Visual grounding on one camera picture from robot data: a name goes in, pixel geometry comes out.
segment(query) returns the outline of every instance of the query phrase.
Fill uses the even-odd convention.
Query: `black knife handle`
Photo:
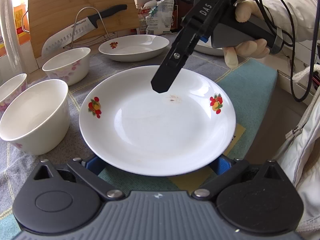
[[[114,5],[111,6],[103,11],[100,12],[100,15],[102,18],[106,18],[109,17],[111,15],[116,14],[117,12],[123,11],[127,9],[127,5],[126,4],[118,4],[118,5]],[[89,21],[93,24],[94,27],[98,28],[98,24],[97,24],[97,20],[100,19],[99,14],[93,14],[88,16]]]

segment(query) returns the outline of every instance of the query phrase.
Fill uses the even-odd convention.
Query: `white sleeve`
[[[316,19],[317,0],[284,0],[294,22],[296,41],[312,40]],[[276,26],[292,33],[289,15],[280,0],[262,0]]]

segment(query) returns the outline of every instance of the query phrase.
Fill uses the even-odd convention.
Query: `gray ribbed surface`
[[[22,232],[16,240],[298,240],[295,233],[269,238],[235,232],[209,202],[191,199],[184,191],[133,191],[109,202],[100,215],[77,232],[35,236]]]

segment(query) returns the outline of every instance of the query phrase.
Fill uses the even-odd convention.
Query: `table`
[[[166,37],[172,42],[175,34]],[[12,203],[40,159],[64,163],[73,157],[86,158],[92,154],[80,134],[78,124],[81,104],[88,93],[104,79],[123,70],[142,65],[159,65],[166,52],[156,58],[136,63],[111,61],[100,53],[91,55],[88,75],[69,87],[71,123],[68,133],[49,153],[41,156],[27,155],[0,140],[0,239],[9,240],[20,231],[12,214]],[[275,70],[253,59],[240,58],[239,62],[239,66],[231,70],[225,65],[223,58],[194,52],[185,65],[185,68],[217,82],[234,105],[238,135],[225,152],[230,158],[243,158],[248,151],[267,110],[277,79]],[[191,191],[212,176],[212,171],[204,167],[199,171],[170,178],[147,177],[127,173],[108,165],[99,176],[125,193],[131,189]]]

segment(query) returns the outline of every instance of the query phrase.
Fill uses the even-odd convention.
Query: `person's arm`
[[[284,2],[292,15],[296,41],[312,40],[318,0],[284,0]],[[262,0],[262,3],[268,8],[274,24],[292,33],[289,15],[282,2],[280,0]]]
[[[296,41],[312,40],[316,19],[317,0],[284,0],[284,2],[287,4],[292,14]],[[280,0],[262,0],[262,3],[266,8],[269,18],[271,18],[274,24],[288,33],[292,33],[289,15],[282,2]],[[263,20],[260,9],[255,1],[246,0],[237,5],[236,20],[238,22],[248,21],[252,14]],[[260,39],[257,41],[243,42],[235,48],[223,48],[225,62],[228,67],[235,68],[238,66],[237,55],[253,58],[265,57],[270,52],[269,49],[266,48],[266,45],[267,42]]]

